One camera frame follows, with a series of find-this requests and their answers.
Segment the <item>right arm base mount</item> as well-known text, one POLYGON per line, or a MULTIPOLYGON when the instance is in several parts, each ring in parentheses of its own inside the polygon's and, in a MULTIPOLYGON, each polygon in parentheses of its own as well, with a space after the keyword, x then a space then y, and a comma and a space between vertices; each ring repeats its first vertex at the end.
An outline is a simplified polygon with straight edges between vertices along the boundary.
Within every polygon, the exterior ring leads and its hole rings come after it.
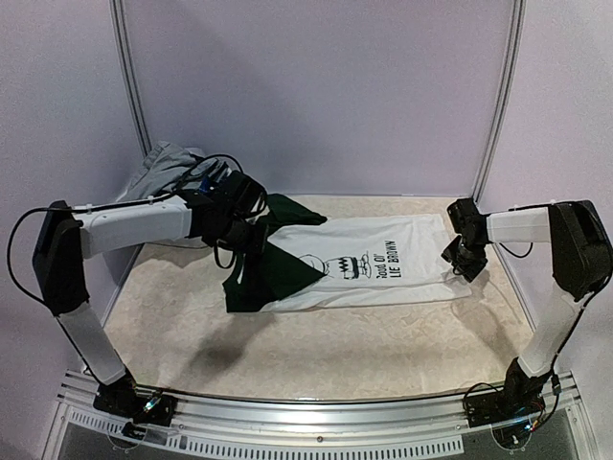
POLYGON ((489 426, 495 444, 504 450, 521 450, 547 420, 542 388, 512 397, 505 388, 479 382, 468 388, 462 406, 471 428, 489 426))

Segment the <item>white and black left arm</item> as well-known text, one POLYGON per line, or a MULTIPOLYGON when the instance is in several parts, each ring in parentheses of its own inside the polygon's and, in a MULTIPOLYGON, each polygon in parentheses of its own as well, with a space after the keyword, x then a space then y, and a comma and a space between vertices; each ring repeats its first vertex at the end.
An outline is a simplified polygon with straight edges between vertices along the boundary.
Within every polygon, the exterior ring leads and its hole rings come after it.
POLYGON ((239 171, 205 185, 98 206, 57 201, 45 211, 33 254, 44 306, 95 380, 106 385, 106 401, 123 416, 142 408, 142 395, 124 380, 128 370, 91 306, 85 264, 144 243, 185 239, 235 253, 261 253, 267 230, 255 217, 266 203, 264 187, 239 171))

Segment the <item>right aluminium corner post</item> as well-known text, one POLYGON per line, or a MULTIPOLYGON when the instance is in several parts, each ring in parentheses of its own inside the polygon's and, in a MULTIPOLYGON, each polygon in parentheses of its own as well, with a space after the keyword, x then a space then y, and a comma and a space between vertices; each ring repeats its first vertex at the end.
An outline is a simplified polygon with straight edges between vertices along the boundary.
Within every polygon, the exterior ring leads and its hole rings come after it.
POLYGON ((511 21, 505 45, 500 81, 496 93, 494 113, 488 131, 485 151, 472 186, 471 196, 477 203, 479 203, 484 196, 499 138, 503 130, 520 49, 525 9, 526 2, 524 0, 515 0, 512 2, 511 21))

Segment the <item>left aluminium corner post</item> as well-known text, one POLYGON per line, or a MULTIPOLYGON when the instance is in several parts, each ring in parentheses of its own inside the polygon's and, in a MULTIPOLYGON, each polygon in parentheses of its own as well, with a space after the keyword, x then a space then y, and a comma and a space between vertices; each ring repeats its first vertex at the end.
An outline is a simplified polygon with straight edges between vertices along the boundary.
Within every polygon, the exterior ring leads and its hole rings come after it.
POLYGON ((144 157, 146 157, 152 148, 152 143, 148 132, 148 125, 146 122, 145 111, 143 109, 140 88, 136 76, 136 69, 127 27, 125 1, 110 0, 109 6, 114 28, 120 70, 124 80, 127 104, 134 125, 140 152, 144 157))

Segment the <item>white and green raglan shirt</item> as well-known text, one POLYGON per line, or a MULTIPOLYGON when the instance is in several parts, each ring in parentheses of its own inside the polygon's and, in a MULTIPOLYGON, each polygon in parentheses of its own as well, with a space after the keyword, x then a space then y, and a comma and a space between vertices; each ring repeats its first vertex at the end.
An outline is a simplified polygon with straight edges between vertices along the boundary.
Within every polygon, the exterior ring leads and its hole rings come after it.
POLYGON ((437 214, 327 218, 274 194, 258 221, 262 254, 238 256, 224 282, 229 313, 289 312, 452 301, 471 289, 441 254, 437 214))

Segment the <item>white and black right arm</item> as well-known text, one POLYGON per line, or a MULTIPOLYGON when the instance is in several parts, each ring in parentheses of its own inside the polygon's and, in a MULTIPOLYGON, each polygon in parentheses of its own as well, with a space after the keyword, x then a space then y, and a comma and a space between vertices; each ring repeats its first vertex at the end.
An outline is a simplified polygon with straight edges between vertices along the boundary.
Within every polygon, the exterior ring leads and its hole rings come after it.
POLYGON ((556 359, 590 300, 612 279, 612 244, 593 203, 558 201, 482 214, 471 198, 447 207, 456 233, 442 253, 453 272, 473 282, 485 269, 486 246, 548 243, 553 284, 549 307, 529 344, 507 370, 495 409, 516 417, 552 375, 556 359))

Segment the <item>aluminium corner post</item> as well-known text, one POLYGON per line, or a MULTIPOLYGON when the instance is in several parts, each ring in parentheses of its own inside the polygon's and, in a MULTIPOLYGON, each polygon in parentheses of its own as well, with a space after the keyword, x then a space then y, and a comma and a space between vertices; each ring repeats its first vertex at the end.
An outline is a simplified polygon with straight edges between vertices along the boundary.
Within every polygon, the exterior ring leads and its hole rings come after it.
POLYGON ((512 2, 511 21, 505 45, 500 81, 496 93, 494 113, 488 131, 485 151, 472 186, 471 196, 477 203, 479 203, 484 196, 499 138, 503 130, 520 49, 525 9, 526 2, 524 0, 515 0, 512 2))
POLYGON ((140 88, 136 76, 136 69, 127 27, 125 1, 110 0, 109 6, 114 28, 120 70, 124 80, 127 104, 134 125, 140 152, 144 157, 146 157, 152 148, 152 143, 148 132, 148 125, 146 122, 145 111, 143 109, 140 88))

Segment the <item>grey garment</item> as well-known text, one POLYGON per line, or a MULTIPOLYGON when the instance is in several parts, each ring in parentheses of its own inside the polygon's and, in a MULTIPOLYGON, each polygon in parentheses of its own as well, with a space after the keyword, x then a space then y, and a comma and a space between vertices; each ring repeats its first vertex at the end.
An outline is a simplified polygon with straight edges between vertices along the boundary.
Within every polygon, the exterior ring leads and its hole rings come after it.
POLYGON ((202 149, 159 141, 131 176, 117 202, 162 196, 176 185, 181 190, 197 190, 209 169, 216 172, 224 165, 223 159, 208 158, 202 149))

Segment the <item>blue plaid garment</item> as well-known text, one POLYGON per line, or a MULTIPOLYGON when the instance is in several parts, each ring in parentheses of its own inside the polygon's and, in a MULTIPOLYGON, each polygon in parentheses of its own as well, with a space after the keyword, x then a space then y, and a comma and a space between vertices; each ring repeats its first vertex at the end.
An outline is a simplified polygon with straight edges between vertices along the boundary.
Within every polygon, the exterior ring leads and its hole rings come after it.
POLYGON ((203 195, 207 195, 212 193, 215 188, 216 182, 211 177, 204 177, 198 187, 198 191, 203 195))

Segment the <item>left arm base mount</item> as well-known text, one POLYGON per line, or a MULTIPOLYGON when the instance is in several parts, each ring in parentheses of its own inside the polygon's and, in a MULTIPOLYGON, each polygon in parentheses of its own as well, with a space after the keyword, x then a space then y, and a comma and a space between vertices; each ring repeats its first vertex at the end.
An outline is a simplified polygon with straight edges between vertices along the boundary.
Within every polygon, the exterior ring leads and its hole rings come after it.
POLYGON ((101 384, 93 401, 95 409, 125 418, 122 435, 137 440, 145 439, 148 425, 169 427, 177 404, 174 396, 160 390, 139 395, 130 381, 101 384))

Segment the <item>aluminium front rail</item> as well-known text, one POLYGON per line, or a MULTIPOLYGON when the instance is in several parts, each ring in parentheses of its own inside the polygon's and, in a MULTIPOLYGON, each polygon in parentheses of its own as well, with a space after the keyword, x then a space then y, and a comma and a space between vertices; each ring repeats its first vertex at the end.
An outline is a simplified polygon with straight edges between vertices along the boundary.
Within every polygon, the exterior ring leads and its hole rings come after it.
POLYGON ((94 407, 98 385, 67 372, 46 459, 596 459, 571 375, 528 416, 474 426, 465 390, 355 402, 239 400, 177 392, 167 426, 130 426, 94 407))

